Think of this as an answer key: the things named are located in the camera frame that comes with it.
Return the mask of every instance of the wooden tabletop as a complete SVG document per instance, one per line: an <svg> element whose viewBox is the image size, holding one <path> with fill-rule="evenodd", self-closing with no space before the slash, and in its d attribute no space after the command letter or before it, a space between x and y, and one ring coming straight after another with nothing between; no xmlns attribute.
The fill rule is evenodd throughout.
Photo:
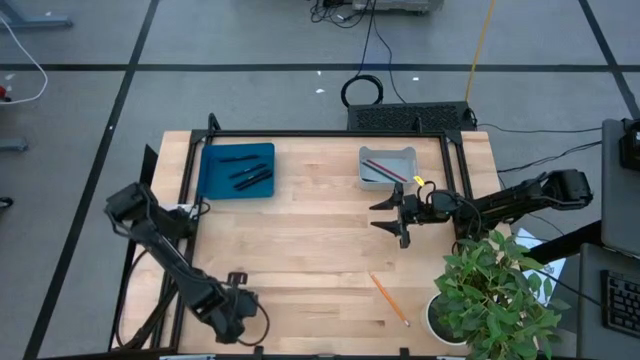
<svg viewBox="0 0 640 360"><path fill-rule="evenodd" d="M161 204L178 200L189 132L166 132L152 190ZM500 189L487 133L463 133L475 197ZM451 251L453 225L413 226L411 246L400 249L391 234L369 222L393 220L394 211L369 211L390 191L358 188L358 150L403 149L417 152L420 175L446 188L437 139L220 137L214 144L272 142L276 148L275 195L268 199L211 201L200 220L193 265L218 279L230 271L249 274L247 287L259 295L271 318L263 342L267 354L463 355L420 325L419 315L437 293L433 280L442 274ZM450 146L456 188L462 189L455 149ZM199 169L196 158L190 190ZM411 322L406 327L378 291L374 273ZM163 271L151 256L132 275L121 333L130 339L158 301ZM167 314L163 344L173 308ZM246 342L265 328L261 313L245 320ZM185 313L181 353L251 353L239 344L215 342L213 330Z"/></svg>

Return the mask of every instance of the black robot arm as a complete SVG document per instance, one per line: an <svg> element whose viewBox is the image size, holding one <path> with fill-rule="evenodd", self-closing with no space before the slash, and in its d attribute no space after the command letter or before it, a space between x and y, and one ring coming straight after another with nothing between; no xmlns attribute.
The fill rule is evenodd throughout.
<svg viewBox="0 0 640 360"><path fill-rule="evenodd" d="M407 248L411 242L407 231L410 224L442 223L453 218L457 239L477 238L500 222L511 224L525 214L548 207L581 209L592 199L586 176L577 170L542 173L535 179L475 200L448 190L434 190L423 202L417 195L404 196L402 184L396 184L391 198L370 209L397 207L398 219L372 222L371 225L400 236L400 247Z"/></svg>
<svg viewBox="0 0 640 360"><path fill-rule="evenodd" d="M242 320L256 315L257 295L238 289L237 284L223 287L216 278L189 265L169 242L193 234L194 221L186 211L163 209L146 185L134 183L109 197L105 212L116 234L142 245L173 278L185 305L213 328L217 342L238 341L244 332Z"/></svg>

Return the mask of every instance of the potted plant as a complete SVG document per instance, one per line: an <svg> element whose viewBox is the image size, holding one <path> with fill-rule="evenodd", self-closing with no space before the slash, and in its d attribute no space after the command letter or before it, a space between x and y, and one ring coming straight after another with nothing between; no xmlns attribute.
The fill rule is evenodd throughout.
<svg viewBox="0 0 640 360"><path fill-rule="evenodd" d="M550 359L549 342L559 340L551 330L561 315L537 300L542 288L548 301L551 282L535 272L523 275L520 269L542 265L514 239L492 231L489 239L459 240L458 253L444 257L445 273L435 280L440 294L422 317L439 339L469 345L468 359L535 359L538 347ZM557 299L550 305L569 307Z"/></svg>

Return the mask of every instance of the white cable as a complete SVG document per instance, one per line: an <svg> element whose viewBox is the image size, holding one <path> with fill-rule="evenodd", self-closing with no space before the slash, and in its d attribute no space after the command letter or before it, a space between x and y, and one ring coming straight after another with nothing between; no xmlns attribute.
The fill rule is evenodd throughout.
<svg viewBox="0 0 640 360"><path fill-rule="evenodd" d="M7 22L4 21L2 16L0 16L0 21L2 21L4 26L7 27L7 30L9 30L9 34L11 34L11 37L16 42L16 44L18 45L20 50L22 50L24 52L24 54L27 55L27 57L29 58L29 60L31 60L33 65L35 65L38 68L38 70L40 70L40 72L42 73L42 76L44 76L44 85L42 85L42 89L40 89L40 92L38 93L38 95L36 95L36 96L34 96L32 98L28 98L28 99L13 100L11 102L0 102L0 106L3 106L3 105L17 105L17 104L22 104L22 103L26 103L26 102L29 102L29 101L37 100L38 98L40 98L40 96L42 96L42 93L44 93L44 90L47 88L47 84L49 84L49 78L47 77L47 73L45 73L44 70L42 69L42 67L40 67L40 65L38 65L38 63L35 60L33 60L33 57L31 57L29 52L27 50L25 50L25 48L22 46L20 41L18 41L18 38L16 37L16 35L13 33L13 30L11 30L11 27L9 26L9 24L7 24Z"/></svg>

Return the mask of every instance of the blue tray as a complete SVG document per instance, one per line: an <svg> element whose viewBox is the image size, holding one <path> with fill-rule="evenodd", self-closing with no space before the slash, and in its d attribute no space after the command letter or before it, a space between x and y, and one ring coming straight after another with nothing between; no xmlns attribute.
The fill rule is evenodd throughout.
<svg viewBox="0 0 640 360"><path fill-rule="evenodd" d="M223 158L258 155L257 159L220 162ZM260 163L267 166L264 169L273 171L273 177L263 180L242 191L233 185L247 179L259 171L229 179L229 175L251 168ZM208 145L202 149L200 161L200 176L198 178L198 195L210 200L248 199L273 196L275 172L275 146L272 143L243 144L243 145Z"/></svg>

